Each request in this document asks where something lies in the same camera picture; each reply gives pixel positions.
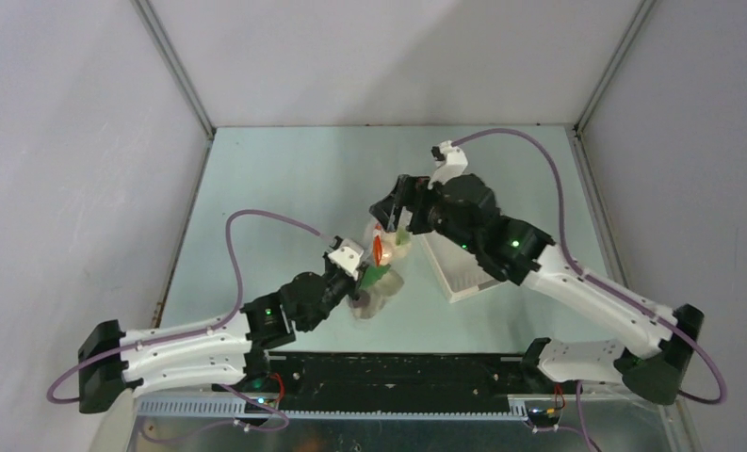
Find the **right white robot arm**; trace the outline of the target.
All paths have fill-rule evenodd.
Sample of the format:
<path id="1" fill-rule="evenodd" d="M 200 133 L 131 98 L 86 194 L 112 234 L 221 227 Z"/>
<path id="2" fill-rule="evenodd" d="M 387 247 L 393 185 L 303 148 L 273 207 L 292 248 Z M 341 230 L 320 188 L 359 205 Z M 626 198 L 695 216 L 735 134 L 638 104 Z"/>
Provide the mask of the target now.
<path id="1" fill-rule="evenodd" d="M 495 280 L 551 297 L 615 334 L 613 340 L 582 343 L 535 339 L 521 369 L 532 393 L 583 380 L 623 384 L 657 405 L 682 396 L 703 312 L 690 304 L 672 309 L 599 278 L 550 234 L 502 214 L 495 193 L 478 176 L 432 183 L 427 176 L 401 174 L 369 212 L 386 232 L 396 231 L 402 213 L 409 212 L 407 232 L 439 234 L 472 254 Z"/>

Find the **green bok choy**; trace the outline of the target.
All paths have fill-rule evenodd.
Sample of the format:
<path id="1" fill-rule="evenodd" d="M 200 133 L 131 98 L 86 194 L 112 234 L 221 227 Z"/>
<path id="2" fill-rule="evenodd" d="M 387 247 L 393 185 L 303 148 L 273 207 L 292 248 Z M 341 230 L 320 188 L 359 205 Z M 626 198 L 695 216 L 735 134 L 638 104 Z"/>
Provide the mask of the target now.
<path id="1" fill-rule="evenodd" d="M 390 271 L 390 265 L 370 266 L 361 279 L 360 289 L 369 290 Z"/>

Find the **dark brown mushroom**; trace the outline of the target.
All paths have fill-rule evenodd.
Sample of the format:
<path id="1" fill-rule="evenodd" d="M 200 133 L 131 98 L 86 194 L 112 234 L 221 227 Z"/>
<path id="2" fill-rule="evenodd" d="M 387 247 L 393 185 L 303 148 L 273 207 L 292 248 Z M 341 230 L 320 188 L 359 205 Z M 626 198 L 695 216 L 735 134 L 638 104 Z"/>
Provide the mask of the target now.
<path id="1" fill-rule="evenodd" d="M 375 296 L 363 291 L 357 299 L 350 302 L 350 306 L 359 316 L 374 315 L 378 307 L 378 301 Z"/>

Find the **clear zip top bag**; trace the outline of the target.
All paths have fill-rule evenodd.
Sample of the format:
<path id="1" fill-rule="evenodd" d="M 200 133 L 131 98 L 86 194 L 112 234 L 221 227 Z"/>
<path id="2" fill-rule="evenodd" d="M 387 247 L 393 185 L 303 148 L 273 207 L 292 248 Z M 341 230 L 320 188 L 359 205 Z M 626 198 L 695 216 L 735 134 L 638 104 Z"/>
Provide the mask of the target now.
<path id="1" fill-rule="evenodd" d="M 413 244 L 412 235 L 404 227 L 388 233 L 374 218 L 367 223 L 363 239 L 369 267 L 362 278 L 359 298 L 348 301 L 357 320 L 369 320 L 378 315 L 403 288 L 405 281 L 398 270 Z"/>

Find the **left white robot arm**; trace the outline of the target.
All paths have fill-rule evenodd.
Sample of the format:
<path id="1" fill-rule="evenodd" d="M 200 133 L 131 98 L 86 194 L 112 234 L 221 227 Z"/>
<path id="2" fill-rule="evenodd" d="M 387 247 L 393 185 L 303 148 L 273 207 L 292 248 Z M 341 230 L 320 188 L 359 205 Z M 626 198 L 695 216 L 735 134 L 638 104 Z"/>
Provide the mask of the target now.
<path id="1" fill-rule="evenodd" d="M 167 329 L 125 331 L 98 324 L 77 353 L 78 410 L 106 412 L 125 390 L 134 396 L 197 385 L 268 387 L 268 351 L 313 331 L 344 299 L 357 297 L 370 269 L 346 270 L 327 260 L 321 274 L 302 272 L 234 315 Z"/>

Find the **pale green cabbage leaf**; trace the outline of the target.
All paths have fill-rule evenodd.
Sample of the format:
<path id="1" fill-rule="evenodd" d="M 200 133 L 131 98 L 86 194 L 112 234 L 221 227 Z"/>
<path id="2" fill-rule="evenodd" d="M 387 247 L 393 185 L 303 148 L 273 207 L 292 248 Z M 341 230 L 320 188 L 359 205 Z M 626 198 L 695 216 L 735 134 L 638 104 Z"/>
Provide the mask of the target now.
<path id="1" fill-rule="evenodd" d="M 412 236 L 405 228 L 398 228 L 395 232 L 395 245 L 398 248 L 407 247 L 411 244 Z"/>

